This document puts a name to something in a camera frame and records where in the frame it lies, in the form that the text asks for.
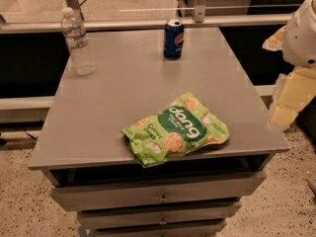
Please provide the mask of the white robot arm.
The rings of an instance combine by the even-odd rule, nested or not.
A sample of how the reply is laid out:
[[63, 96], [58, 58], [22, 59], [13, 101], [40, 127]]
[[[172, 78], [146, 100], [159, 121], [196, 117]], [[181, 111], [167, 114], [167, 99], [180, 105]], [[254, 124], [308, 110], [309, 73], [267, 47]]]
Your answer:
[[263, 49], [282, 51], [294, 66], [276, 80], [268, 126], [284, 131], [316, 97], [316, 0], [305, 0], [287, 24], [264, 41]]

